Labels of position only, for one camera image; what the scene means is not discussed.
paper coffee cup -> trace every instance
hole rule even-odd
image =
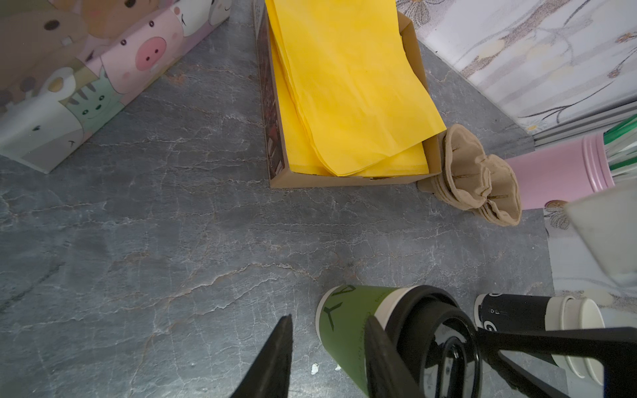
[[[475,326],[449,293],[426,285],[335,287],[318,304],[318,338],[365,394],[365,324],[370,315],[385,329],[423,392],[448,395],[461,383],[466,396],[479,395],[482,367]]]
[[[499,332],[532,330],[600,329],[605,327],[593,300],[572,296],[542,297],[515,294],[481,294],[473,306],[478,327]],[[570,371],[603,385],[604,367],[596,359],[533,353]]]
[[[365,368],[365,323],[375,315],[383,327],[396,304],[415,287],[344,285],[321,298],[316,312],[316,330],[323,347],[347,375],[367,391]]]

pink container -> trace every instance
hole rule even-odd
[[[574,201],[614,187],[604,133],[506,160],[520,185],[522,209],[540,209],[554,200]]]

black and white paper cup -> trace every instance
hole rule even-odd
[[[605,327],[597,304],[591,299],[517,294],[481,294],[473,306],[478,327],[494,332],[600,329]],[[604,367],[596,359],[534,353],[575,376],[604,383]]]

drinking straw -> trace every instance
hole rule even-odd
[[[612,155],[607,155],[606,159],[608,160],[609,164],[613,164],[613,163],[621,162],[621,160],[618,160],[620,158],[631,156],[636,153],[637,153],[637,145],[632,145],[632,146],[626,147],[623,151],[613,153]]]
[[[635,127],[637,127],[637,115],[629,117],[612,129],[606,131],[604,133],[604,145],[610,144],[625,133],[633,130]]]
[[[624,162],[625,160],[631,159],[637,156],[637,146],[632,148],[631,150],[621,151],[607,158],[608,165],[614,166],[618,163]]]
[[[627,131],[623,135],[617,137],[611,143],[604,145],[604,149],[609,152],[621,152],[637,140],[637,129]]]
[[[622,181],[634,180],[635,178],[637,178],[637,173],[631,172],[631,173],[624,173],[618,176],[614,176],[613,181],[617,184]]]

green paper cup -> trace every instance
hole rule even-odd
[[[365,322],[375,315],[385,328],[396,304],[413,288],[337,286],[328,290],[318,304],[318,339],[365,394]]]

